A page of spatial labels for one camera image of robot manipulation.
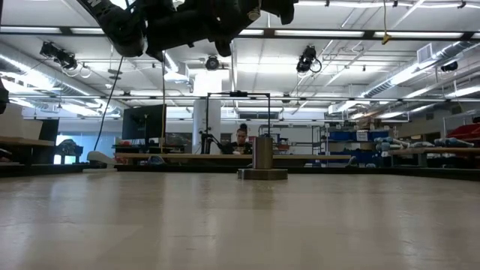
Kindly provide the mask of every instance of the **person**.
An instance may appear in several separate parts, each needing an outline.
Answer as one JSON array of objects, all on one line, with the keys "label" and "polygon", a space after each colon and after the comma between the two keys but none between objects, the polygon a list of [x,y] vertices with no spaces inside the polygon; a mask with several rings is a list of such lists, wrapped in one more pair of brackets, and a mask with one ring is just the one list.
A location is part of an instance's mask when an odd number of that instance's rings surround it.
[{"label": "person", "polygon": [[246,124],[240,124],[240,128],[237,130],[237,141],[231,142],[228,146],[232,148],[234,155],[251,155],[252,145],[247,142],[248,127]]}]

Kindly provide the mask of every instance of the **red object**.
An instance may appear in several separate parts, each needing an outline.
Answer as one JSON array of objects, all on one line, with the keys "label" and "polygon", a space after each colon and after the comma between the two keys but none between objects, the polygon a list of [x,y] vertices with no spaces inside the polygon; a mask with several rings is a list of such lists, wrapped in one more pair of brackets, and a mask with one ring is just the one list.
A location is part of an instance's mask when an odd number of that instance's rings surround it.
[{"label": "red object", "polygon": [[447,135],[447,138],[480,140],[480,124],[465,124],[461,127],[457,127]]}]

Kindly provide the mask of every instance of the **ceiling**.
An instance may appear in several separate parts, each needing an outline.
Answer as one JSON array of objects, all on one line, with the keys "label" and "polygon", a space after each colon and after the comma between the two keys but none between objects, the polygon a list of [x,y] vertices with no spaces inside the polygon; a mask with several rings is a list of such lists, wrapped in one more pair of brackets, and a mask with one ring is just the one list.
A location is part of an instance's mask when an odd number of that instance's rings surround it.
[{"label": "ceiling", "polygon": [[[342,1],[345,3],[382,3],[381,1]],[[469,1],[471,7],[456,8],[459,1],[423,1],[417,8],[387,7],[386,26],[389,30],[404,31],[456,31],[477,32],[480,9],[475,8],[477,1]],[[403,4],[415,4],[416,1],[400,1]],[[435,5],[451,5],[448,8],[431,8]],[[383,7],[352,8],[312,5],[311,1],[302,1],[295,6],[295,19],[290,25],[281,25],[275,16],[263,13],[251,28],[288,28],[288,29],[375,29],[382,30],[384,25]],[[98,27],[97,23],[75,0],[4,0],[2,25],[8,26],[74,26]],[[120,55],[112,52],[110,42],[105,37],[64,37],[49,35],[0,35],[0,42],[44,61],[39,54],[44,41],[55,43],[58,47],[75,53],[76,59],[87,65],[92,73],[88,78],[75,76],[74,79],[105,94],[110,90],[106,84],[112,74],[108,69],[119,67]],[[289,92],[300,97],[349,97],[354,96],[353,89],[364,88],[401,65],[416,59],[416,51],[429,44],[429,41],[395,41],[382,45],[378,40],[303,40],[303,39],[247,39],[238,38],[235,43],[238,79],[235,90],[248,92],[270,92],[282,95]],[[299,78],[296,63],[307,45],[316,47],[323,69],[320,73]],[[180,46],[168,50],[175,62],[186,63],[192,74],[204,72],[203,61],[208,55],[216,54],[215,46],[204,40],[195,43],[194,48]],[[219,58],[226,70],[220,71],[223,77],[222,89],[232,90],[230,72],[231,58]],[[460,60],[459,70],[468,70],[479,61],[478,50],[470,50]],[[45,61],[60,71],[53,61]],[[132,95],[162,95],[162,70],[157,60],[143,55],[129,58],[121,66],[121,80],[118,81],[114,95],[130,92]],[[442,80],[452,76],[441,73]],[[434,70],[427,70],[417,77],[402,82],[400,86],[414,91],[436,81]],[[167,95],[191,95],[186,84],[166,83]],[[391,97],[400,98],[392,92]],[[157,104],[156,100],[129,100],[128,106]],[[176,101],[177,106],[191,106],[193,101]],[[330,102],[309,102],[305,107],[327,107]]]}]

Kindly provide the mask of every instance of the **monitor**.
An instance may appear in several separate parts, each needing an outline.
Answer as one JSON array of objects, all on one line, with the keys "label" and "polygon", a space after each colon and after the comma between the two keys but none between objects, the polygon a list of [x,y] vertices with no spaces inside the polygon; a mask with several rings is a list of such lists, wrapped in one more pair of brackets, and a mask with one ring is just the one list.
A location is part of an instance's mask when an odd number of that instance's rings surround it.
[{"label": "monitor", "polygon": [[147,144],[150,138],[162,137],[162,124],[166,124],[166,121],[164,105],[125,109],[123,112],[121,138],[123,140],[145,139],[145,144]]}]

